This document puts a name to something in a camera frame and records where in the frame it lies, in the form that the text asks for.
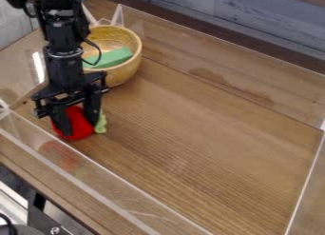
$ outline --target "green cloth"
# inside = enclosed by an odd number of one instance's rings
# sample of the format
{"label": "green cloth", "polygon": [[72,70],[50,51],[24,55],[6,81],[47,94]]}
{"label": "green cloth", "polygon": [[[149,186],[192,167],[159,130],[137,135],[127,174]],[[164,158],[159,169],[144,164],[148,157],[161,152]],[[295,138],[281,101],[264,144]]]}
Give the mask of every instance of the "green cloth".
{"label": "green cloth", "polygon": [[99,113],[99,120],[96,122],[95,132],[96,133],[106,133],[107,132],[107,117],[103,113],[103,110],[100,110],[100,113]]}
{"label": "green cloth", "polygon": [[[123,47],[120,49],[114,49],[102,54],[100,61],[94,66],[86,62],[83,62],[84,69],[104,69],[111,68],[121,63],[124,63],[133,56],[132,51],[128,47]],[[98,55],[86,58],[86,60],[91,63],[95,63],[98,60]]]}

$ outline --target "red object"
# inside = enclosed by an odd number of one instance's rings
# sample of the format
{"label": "red object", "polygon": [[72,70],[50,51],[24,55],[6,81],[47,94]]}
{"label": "red object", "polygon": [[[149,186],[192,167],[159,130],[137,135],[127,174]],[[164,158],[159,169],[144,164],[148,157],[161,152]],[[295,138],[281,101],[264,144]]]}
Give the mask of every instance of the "red object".
{"label": "red object", "polygon": [[52,122],[52,127],[63,139],[67,140],[80,140],[87,138],[95,133],[95,127],[88,122],[84,116],[84,110],[79,106],[72,106],[67,108],[68,120],[72,128],[72,135],[66,136],[64,133],[56,128],[55,123]]}

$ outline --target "gray wall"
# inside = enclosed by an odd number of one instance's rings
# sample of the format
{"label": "gray wall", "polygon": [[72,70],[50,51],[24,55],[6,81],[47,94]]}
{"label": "gray wall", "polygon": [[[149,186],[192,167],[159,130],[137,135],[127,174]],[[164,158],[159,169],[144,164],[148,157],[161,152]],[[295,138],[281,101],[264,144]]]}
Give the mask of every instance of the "gray wall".
{"label": "gray wall", "polygon": [[6,0],[0,0],[0,49],[31,31],[31,20],[23,10],[14,9]]}
{"label": "gray wall", "polygon": [[297,0],[147,1],[325,58],[325,8],[316,5]]}

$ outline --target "green object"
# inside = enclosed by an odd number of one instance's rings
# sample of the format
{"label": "green object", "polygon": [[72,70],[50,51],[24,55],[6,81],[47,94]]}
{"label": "green object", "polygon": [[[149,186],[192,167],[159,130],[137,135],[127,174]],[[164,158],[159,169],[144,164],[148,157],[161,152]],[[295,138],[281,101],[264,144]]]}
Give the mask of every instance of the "green object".
{"label": "green object", "polygon": [[103,113],[103,110],[100,110],[100,113],[99,113],[99,120],[96,122],[95,132],[96,133],[106,133],[107,132],[107,117]]}
{"label": "green object", "polygon": [[[104,69],[112,66],[116,66],[124,63],[133,56],[132,51],[128,47],[123,47],[120,49],[111,50],[102,54],[100,61],[94,66],[86,62],[83,62],[83,67],[86,69]],[[86,58],[86,60],[91,63],[95,63],[98,60],[98,55]]]}

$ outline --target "bowl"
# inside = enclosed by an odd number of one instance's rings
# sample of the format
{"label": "bowl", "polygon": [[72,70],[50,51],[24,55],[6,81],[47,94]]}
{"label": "bowl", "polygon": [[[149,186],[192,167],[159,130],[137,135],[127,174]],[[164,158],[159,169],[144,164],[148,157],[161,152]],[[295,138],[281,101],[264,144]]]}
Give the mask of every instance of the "bowl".
{"label": "bowl", "polygon": [[[131,29],[119,26],[98,26],[92,27],[91,31],[88,39],[99,45],[103,53],[121,47],[128,47],[133,54],[125,62],[114,67],[84,69],[86,73],[104,70],[107,72],[107,84],[112,88],[124,84],[136,74],[141,64],[143,42]],[[83,43],[82,47],[84,49],[83,58],[98,55],[98,49],[87,43]]]}

